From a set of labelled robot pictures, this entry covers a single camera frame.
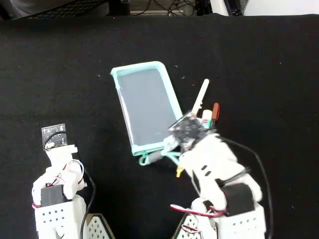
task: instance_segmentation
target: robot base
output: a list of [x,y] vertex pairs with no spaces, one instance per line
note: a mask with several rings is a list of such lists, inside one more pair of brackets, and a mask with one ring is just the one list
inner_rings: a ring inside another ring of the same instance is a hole
[[[202,232],[188,233],[181,226],[187,225],[200,230],[198,217],[186,214],[179,224],[173,239],[206,239]],[[258,203],[255,210],[232,217],[221,216],[211,220],[211,225],[217,234],[211,239],[265,239],[266,225],[264,221],[264,208]]]

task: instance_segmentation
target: white stick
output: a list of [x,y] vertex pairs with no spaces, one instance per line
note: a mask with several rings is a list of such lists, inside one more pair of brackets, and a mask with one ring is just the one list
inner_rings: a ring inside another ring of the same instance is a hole
[[191,112],[193,113],[194,116],[197,115],[198,110],[201,108],[200,105],[204,99],[204,95],[206,93],[208,84],[209,84],[209,79],[205,79],[201,88],[200,88],[200,91],[198,93],[198,96],[197,96],[197,99],[196,99],[195,104],[193,106],[193,109],[191,110]]

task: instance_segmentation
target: black fabric background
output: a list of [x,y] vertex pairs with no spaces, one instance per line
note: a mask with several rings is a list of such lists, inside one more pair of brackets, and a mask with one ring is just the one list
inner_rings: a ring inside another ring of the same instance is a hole
[[[1,238],[36,238],[31,188],[49,166],[40,129],[63,122],[98,187],[92,212],[103,213],[120,239],[172,236],[182,214],[169,204],[187,207],[196,194],[168,160],[138,165],[109,74],[153,60],[166,65],[183,112],[211,79],[203,106],[220,102],[219,132],[256,150],[265,164],[274,238],[316,238],[318,25],[313,15],[2,23]],[[265,189],[254,158],[234,150]],[[81,194],[88,201],[90,193]]]

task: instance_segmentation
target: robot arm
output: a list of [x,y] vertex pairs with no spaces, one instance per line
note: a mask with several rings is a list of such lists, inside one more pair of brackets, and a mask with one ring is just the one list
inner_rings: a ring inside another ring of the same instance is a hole
[[[54,125],[42,129],[43,148],[51,166],[34,183],[32,197],[36,228],[39,239],[78,239],[81,223],[86,212],[82,197],[76,195],[87,184],[83,180],[83,164],[73,159],[75,145],[68,145],[61,133],[65,125]],[[83,228],[87,238],[87,225]]]
[[[228,146],[218,139],[218,134],[210,134],[195,147],[181,155],[180,165],[190,177],[197,177],[200,186],[200,197],[209,200],[217,210],[226,210],[227,202],[216,179],[227,180],[240,174],[245,168],[237,163],[237,159]],[[253,199],[259,202],[262,191],[257,182],[249,175],[228,183],[244,183],[249,186]]]
[[199,195],[191,209],[171,205],[187,213],[186,218],[189,218],[188,222],[185,219],[181,223],[175,238],[196,234],[193,238],[264,239],[264,209],[258,204],[262,199],[261,188],[237,163],[227,144],[214,130],[203,128],[191,113],[184,115],[169,131],[184,151],[177,172],[186,170]]

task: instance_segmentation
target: black cable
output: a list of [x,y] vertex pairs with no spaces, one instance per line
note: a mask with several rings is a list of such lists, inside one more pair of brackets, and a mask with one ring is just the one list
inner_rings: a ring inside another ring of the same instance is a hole
[[181,7],[184,7],[184,6],[189,5],[189,6],[192,7],[192,10],[193,10],[192,13],[191,13],[191,15],[194,15],[195,6],[193,6],[193,4],[192,4],[189,0],[179,1],[179,2],[177,2],[177,3],[175,3],[175,1],[177,1],[177,0],[174,0],[173,3],[170,5],[170,7],[169,7],[169,9],[168,9],[171,14],[175,14],[175,13],[172,12],[173,10],[179,11],[179,9],[180,9]]
[[245,149],[246,151],[249,151],[251,152],[252,154],[255,155],[258,163],[259,163],[259,166],[261,168],[261,171],[263,173],[263,176],[264,176],[264,179],[265,179],[265,183],[266,183],[266,187],[267,187],[267,194],[268,194],[268,205],[269,205],[269,230],[268,230],[268,239],[271,239],[273,237],[273,233],[274,233],[274,212],[273,212],[273,202],[272,202],[272,196],[271,196],[271,191],[270,191],[270,184],[269,184],[269,181],[268,181],[268,177],[267,177],[267,174],[266,174],[266,170],[264,168],[264,165],[263,165],[263,162],[260,160],[258,154],[253,151],[252,149],[250,149],[249,147],[247,146],[244,146],[240,143],[237,143],[235,141],[232,141],[230,139],[227,139],[227,138],[224,138],[224,137],[221,137],[219,136],[218,138],[220,138],[222,141],[226,142],[226,143],[229,143],[229,144],[233,144],[237,147],[240,147],[242,149]]
[[140,12],[140,13],[137,13],[137,14],[133,14],[132,16],[142,15],[144,12],[146,12],[146,11],[150,8],[151,2],[152,2],[152,0],[149,0],[149,2],[148,2],[148,4],[146,5],[146,8],[145,8],[144,11],[142,11],[142,12]]
[[248,173],[250,173],[250,168],[244,168],[241,172],[235,174],[234,176],[231,176],[230,178],[225,180],[216,179],[216,182],[220,187],[223,187],[225,186],[225,184],[235,181],[236,179],[241,178]]
[[52,135],[50,135],[50,137],[47,138],[46,141],[45,141],[44,144],[43,144],[43,150],[45,150],[46,144],[53,138],[53,136],[55,136],[55,135],[57,135],[57,134],[63,134],[63,133],[66,134],[66,131],[58,131],[58,132],[55,132],[55,133],[53,133]]
[[91,178],[90,174],[86,171],[86,168],[84,168],[84,172],[86,173],[86,175],[88,176],[88,178],[89,178],[89,180],[90,180],[90,182],[92,184],[93,193],[92,193],[89,205],[87,206],[85,214],[84,214],[83,219],[82,219],[81,230],[80,230],[80,239],[83,239],[83,229],[84,229],[85,220],[86,220],[86,217],[88,216],[88,213],[90,211],[90,208],[91,208],[91,206],[93,204],[93,201],[94,201],[94,198],[95,198],[95,195],[96,195],[96,185],[95,185],[93,179]]
[[162,4],[160,4],[158,1],[156,1],[156,0],[153,0],[153,1],[155,2],[156,5],[160,6],[164,10],[168,11],[168,9],[166,7],[164,7]]

